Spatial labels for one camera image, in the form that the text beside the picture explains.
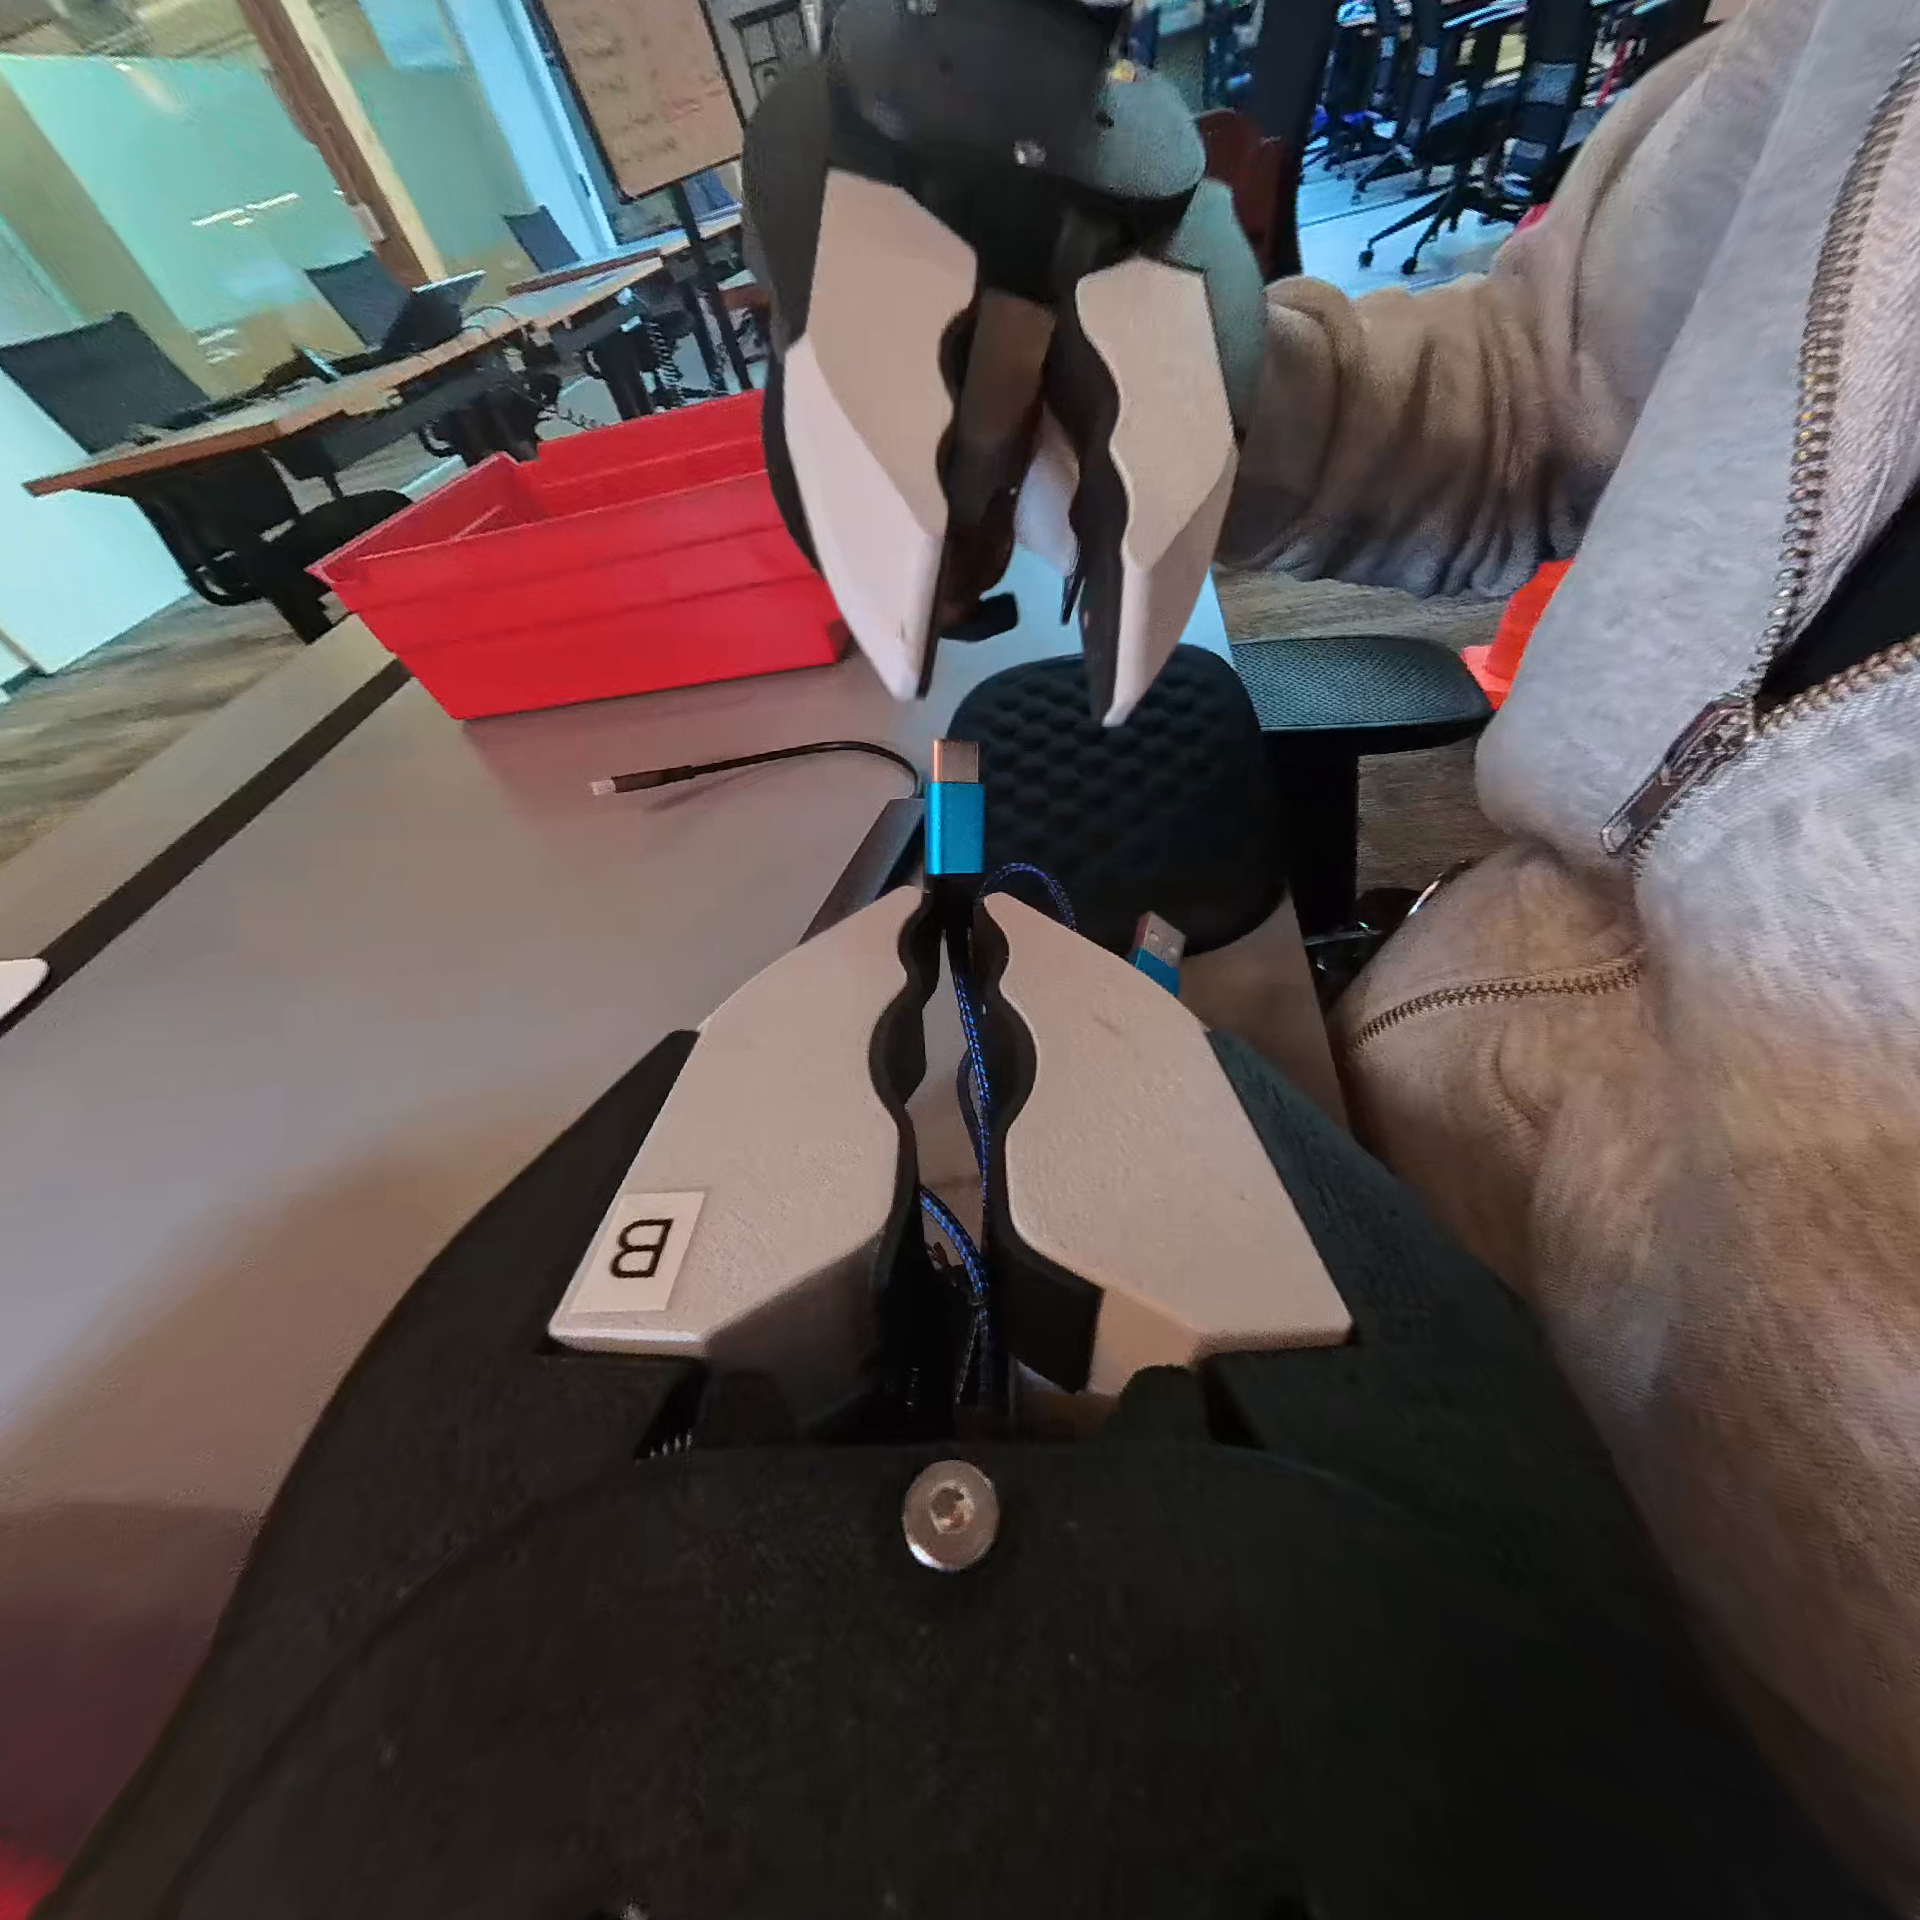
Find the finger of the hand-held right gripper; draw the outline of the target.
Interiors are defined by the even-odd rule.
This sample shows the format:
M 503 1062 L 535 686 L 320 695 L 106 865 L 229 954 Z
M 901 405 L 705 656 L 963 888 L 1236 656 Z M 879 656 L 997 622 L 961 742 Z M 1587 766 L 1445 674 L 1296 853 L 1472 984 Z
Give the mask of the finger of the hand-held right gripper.
M 1051 414 L 1078 465 L 1069 525 L 1090 711 L 1113 731 L 1182 643 L 1234 492 L 1205 277 L 1155 256 L 1080 277 L 1054 325 Z
M 977 254 L 914 196 L 828 168 L 807 319 L 783 353 L 783 444 L 834 600 L 882 686 L 914 701 L 946 547 L 946 339 Z

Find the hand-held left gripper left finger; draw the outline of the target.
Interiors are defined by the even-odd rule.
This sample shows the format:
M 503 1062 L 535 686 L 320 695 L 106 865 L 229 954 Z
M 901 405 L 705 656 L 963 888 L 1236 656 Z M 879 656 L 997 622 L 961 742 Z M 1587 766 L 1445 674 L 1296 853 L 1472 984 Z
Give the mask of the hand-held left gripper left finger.
M 695 1031 L 565 1287 L 572 1351 L 778 1382 L 801 1421 L 879 1382 L 932 1261 L 908 1101 L 940 924 L 916 883 L 802 939 Z

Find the wooden office desk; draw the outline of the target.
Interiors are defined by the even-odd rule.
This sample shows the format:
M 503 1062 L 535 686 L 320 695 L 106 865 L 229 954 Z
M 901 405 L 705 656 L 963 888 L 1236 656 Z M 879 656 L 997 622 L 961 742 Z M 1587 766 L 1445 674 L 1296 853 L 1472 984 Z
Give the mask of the wooden office desk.
M 524 335 L 555 361 L 582 361 L 621 422 L 755 387 L 741 335 L 756 316 L 737 206 L 691 230 L 577 256 L 508 285 Z
M 415 434 L 465 464 L 529 457 L 557 383 L 561 361 L 526 341 L 524 319 L 497 312 L 368 372 L 207 397 L 170 428 L 138 424 L 128 444 L 23 480 L 23 492 L 128 502 L 201 600 L 261 603 L 320 640 L 334 622 L 320 562 L 403 509 L 395 491 L 352 492 L 342 473 Z

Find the row of black office chairs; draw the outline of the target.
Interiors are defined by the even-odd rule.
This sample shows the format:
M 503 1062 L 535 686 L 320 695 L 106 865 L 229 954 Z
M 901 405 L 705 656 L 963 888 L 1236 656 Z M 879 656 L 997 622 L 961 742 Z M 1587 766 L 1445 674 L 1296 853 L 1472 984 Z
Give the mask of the row of black office chairs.
M 1341 3 L 1292 209 L 1304 270 L 1441 285 L 1561 185 L 1711 3 Z

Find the person's right forearm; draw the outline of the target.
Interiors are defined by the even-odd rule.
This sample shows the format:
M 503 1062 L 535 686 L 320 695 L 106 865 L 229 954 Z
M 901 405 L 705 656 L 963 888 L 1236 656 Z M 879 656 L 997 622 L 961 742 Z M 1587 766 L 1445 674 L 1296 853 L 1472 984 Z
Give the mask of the person's right forearm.
M 1584 140 L 1485 273 L 1264 290 L 1219 562 L 1503 598 L 1567 557 L 1646 412 L 1818 3 L 1751 3 Z

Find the wooden post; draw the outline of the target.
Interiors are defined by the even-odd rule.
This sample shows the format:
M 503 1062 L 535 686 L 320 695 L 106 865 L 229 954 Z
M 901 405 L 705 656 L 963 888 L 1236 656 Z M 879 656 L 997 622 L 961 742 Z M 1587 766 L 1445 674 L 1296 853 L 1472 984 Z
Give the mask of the wooden post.
M 412 288 L 445 277 L 445 254 L 312 3 L 237 3 L 237 14 L 268 58 L 284 112 L 325 163 L 368 250 Z

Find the dark laptop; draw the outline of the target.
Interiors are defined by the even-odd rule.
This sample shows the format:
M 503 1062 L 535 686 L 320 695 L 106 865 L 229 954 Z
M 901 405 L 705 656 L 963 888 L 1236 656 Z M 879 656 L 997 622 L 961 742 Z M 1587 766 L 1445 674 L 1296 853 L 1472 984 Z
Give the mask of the dark laptop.
M 379 354 L 395 361 L 457 339 L 465 334 L 468 303 L 483 277 L 483 270 L 451 273 L 403 292 L 403 303 L 379 339 Z

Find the person's right hand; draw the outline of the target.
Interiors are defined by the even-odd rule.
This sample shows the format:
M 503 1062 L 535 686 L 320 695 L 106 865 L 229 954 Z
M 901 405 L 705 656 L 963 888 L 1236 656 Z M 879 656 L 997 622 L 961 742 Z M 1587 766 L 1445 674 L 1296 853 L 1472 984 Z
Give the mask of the person's right hand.
M 977 300 L 946 449 L 951 532 L 974 567 L 1007 562 L 1012 547 L 1015 502 L 1042 437 L 1051 334 L 1054 312 L 1035 300 L 997 288 Z

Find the red plastic bin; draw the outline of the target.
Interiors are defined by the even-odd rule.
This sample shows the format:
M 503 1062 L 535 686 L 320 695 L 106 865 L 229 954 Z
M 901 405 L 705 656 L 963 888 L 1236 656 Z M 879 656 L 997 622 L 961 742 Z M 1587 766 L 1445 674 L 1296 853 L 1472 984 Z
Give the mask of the red plastic bin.
M 851 633 L 781 518 L 761 397 L 494 452 L 311 571 L 457 722 L 834 666 Z

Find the orange traffic cone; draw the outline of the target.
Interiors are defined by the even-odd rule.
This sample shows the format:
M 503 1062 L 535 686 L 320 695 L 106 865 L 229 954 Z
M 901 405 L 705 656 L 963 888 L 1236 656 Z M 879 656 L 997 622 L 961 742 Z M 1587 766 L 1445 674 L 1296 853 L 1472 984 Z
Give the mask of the orange traffic cone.
M 1503 708 L 1509 698 L 1526 646 L 1547 615 L 1547 603 L 1567 571 L 1570 562 L 1541 562 L 1531 576 L 1503 603 L 1493 640 L 1461 649 L 1461 659 L 1477 678 L 1490 708 Z

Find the grey usb hub with cable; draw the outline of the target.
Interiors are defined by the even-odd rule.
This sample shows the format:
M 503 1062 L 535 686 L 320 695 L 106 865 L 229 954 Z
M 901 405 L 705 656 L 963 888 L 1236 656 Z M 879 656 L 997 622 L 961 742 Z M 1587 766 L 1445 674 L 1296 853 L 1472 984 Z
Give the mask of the grey usb hub with cable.
M 735 756 L 711 756 L 711 759 L 686 759 L 668 766 L 645 766 L 645 770 L 621 770 L 607 776 L 589 780 L 589 793 L 598 801 L 626 797 L 626 793 L 653 793 L 675 784 L 691 780 L 716 780 L 730 774 L 748 774 L 761 766 L 793 763 L 807 756 L 867 756 L 882 759 L 895 774 L 904 776 L 904 793 L 890 797 L 879 805 L 874 821 L 863 832 L 854 853 L 828 883 L 828 895 L 813 911 L 811 924 L 801 935 L 801 942 L 815 939 L 820 935 L 834 929 L 837 924 L 850 919 L 863 906 L 874 903 L 884 891 L 901 883 L 916 863 L 920 828 L 925 828 L 925 797 L 927 780 L 925 770 L 890 744 L 879 744 L 867 738 L 820 738 L 801 744 L 763 746 L 755 755 Z

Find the whiteboard on stand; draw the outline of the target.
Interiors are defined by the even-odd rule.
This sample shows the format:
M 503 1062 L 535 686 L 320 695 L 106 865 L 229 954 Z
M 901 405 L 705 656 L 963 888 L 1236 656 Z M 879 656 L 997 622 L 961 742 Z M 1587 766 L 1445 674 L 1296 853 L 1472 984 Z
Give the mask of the whiteboard on stand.
M 741 156 L 743 117 L 705 3 L 529 3 L 589 125 L 618 201 L 666 196 L 680 238 L 666 262 L 689 270 L 691 331 L 707 377 L 751 387 L 707 230 L 689 181 Z

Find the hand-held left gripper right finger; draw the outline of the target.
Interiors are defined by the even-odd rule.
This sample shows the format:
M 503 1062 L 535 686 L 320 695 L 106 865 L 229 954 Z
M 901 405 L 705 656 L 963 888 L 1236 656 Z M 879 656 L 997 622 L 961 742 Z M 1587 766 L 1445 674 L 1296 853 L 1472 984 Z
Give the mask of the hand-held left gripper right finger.
M 1155 974 L 985 895 L 981 1048 L 985 1252 L 1022 1367 L 1113 1399 L 1146 1367 L 1351 1338 L 1208 1027 Z

